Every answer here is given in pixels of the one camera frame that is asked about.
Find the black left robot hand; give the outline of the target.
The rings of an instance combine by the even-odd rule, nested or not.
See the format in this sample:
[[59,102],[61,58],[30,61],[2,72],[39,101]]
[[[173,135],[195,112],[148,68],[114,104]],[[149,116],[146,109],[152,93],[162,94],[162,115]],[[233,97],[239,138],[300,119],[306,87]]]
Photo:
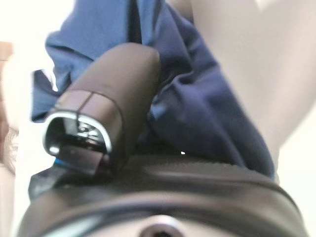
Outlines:
[[117,46],[73,83],[45,121],[56,158],[31,177],[19,237],[306,237],[279,185],[186,155],[133,156],[158,88],[159,54]]

